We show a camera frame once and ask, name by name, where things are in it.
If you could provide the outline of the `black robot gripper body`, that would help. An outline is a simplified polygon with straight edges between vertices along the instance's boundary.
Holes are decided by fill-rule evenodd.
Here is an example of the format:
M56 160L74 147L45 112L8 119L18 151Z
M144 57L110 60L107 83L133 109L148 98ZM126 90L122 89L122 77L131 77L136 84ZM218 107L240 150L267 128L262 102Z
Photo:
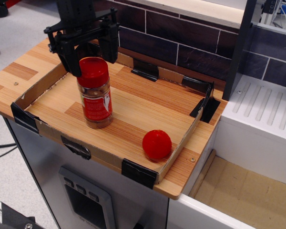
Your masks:
M76 46L98 40L109 26L115 25L119 30L116 8L96 11L92 0L57 0L56 4L61 21L44 30L52 53L57 53L62 42Z

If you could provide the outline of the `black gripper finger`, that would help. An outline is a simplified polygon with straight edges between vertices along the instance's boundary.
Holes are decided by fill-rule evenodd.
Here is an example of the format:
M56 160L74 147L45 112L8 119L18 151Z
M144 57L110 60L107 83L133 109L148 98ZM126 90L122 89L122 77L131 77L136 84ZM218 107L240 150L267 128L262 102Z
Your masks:
M98 39L102 57L110 63L115 63L118 57L118 29L112 25L103 30Z
M57 53L65 70L73 76L81 77L78 55L74 46L68 42L62 42L57 49Z

